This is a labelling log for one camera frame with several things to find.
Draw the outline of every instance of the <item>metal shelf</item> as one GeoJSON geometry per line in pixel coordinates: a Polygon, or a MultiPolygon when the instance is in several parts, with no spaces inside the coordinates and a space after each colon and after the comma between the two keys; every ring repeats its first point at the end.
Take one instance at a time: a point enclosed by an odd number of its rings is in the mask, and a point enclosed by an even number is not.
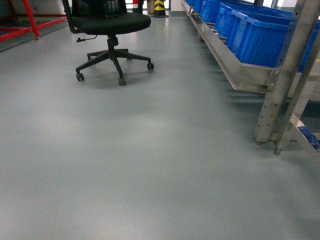
{"type": "MultiPolygon", "coordinates": [[[[231,86],[235,90],[267,93],[268,87],[271,84],[271,77],[279,73],[280,69],[241,63],[225,45],[224,41],[214,33],[211,26],[206,24],[196,14],[185,0],[181,0],[181,4],[185,8],[187,16],[198,30],[199,35],[222,68],[231,86]]],[[[300,76],[301,73],[299,72],[295,75],[289,96],[292,96],[300,76]]],[[[315,87],[311,99],[320,101],[320,84],[315,87]]]]}

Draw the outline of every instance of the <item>chair base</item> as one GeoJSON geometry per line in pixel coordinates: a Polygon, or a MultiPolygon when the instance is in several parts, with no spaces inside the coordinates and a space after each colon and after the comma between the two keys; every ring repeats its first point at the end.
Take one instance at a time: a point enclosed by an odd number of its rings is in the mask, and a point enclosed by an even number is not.
{"type": "Polygon", "coordinates": [[[148,61],[147,68],[149,70],[154,68],[154,64],[151,63],[151,58],[146,56],[141,56],[133,53],[129,53],[128,49],[115,49],[114,47],[118,45],[118,39],[115,36],[108,36],[108,50],[105,51],[97,51],[91,52],[87,54],[88,61],[80,66],[78,66],[76,71],[76,77],[79,81],[83,81],[84,75],[80,73],[80,70],[93,66],[97,63],[100,63],[104,60],[110,59],[113,61],[116,70],[119,73],[119,84],[125,85],[126,79],[124,78],[124,74],[121,70],[121,67],[118,62],[118,58],[125,58],[128,60],[136,59],[136,60],[144,60],[148,61]]]}

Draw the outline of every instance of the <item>metal rack leg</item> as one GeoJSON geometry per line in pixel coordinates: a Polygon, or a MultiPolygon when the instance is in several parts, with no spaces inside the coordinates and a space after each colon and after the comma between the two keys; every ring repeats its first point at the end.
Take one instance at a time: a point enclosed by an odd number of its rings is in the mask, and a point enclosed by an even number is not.
{"type": "Polygon", "coordinates": [[[290,86],[308,44],[309,39],[306,36],[311,35],[318,20],[319,8],[320,1],[298,0],[296,3],[279,57],[278,65],[279,67],[282,63],[283,65],[280,73],[274,74],[270,78],[268,91],[255,127],[254,138],[256,142],[267,142],[272,136],[281,107],[288,96],[290,86]]]}

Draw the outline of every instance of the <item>red metal frame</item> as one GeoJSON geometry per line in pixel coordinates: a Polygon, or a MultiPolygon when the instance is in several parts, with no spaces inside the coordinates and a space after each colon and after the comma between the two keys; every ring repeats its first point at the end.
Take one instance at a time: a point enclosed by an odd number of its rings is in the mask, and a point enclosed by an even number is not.
{"type": "MultiPolygon", "coordinates": [[[[18,17],[15,13],[15,10],[13,8],[11,0],[8,0],[8,2],[9,2],[9,6],[11,8],[12,17],[15,20],[17,20],[18,17]]],[[[43,29],[43,28],[46,28],[51,25],[58,24],[58,23],[61,23],[61,22],[64,22],[65,20],[67,20],[67,17],[62,14],[33,14],[32,9],[29,5],[29,1],[22,0],[22,2],[24,5],[24,8],[25,8],[25,11],[26,11],[25,16],[28,16],[31,27],[2,27],[2,28],[0,27],[0,31],[10,32],[10,33],[4,34],[4,35],[0,35],[0,42],[15,38],[17,36],[20,36],[22,34],[26,34],[29,32],[33,32],[36,39],[39,39],[39,37],[40,37],[39,30],[40,29],[43,29]],[[34,16],[36,16],[36,17],[60,17],[60,18],[37,25],[34,16]]]]}

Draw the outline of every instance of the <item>shelf upright post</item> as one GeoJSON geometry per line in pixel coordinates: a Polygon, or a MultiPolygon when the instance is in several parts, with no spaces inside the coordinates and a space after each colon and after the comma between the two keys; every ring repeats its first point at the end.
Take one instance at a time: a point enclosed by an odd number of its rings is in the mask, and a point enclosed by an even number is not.
{"type": "Polygon", "coordinates": [[[289,145],[291,140],[291,120],[300,119],[306,105],[311,98],[311,94],[320,78],[320,34],[318,34],[308,59],[302,72],[297,87],[293,93],[289,107],[285,113],[282,125],[275,138],[276,148],[274,153],[280,154],[281,150],[289,145]]]}
{"type": "Polygon", "coordinates": [[[270,141],[275,133],[279,113],[315,29],[319,10],[318,0],[298,0],[296,3],[278,59],[277,68],[280,71],[273,71],[270,75],[267,93],[255,127],[254,138],[258,145],[270,141]]]}

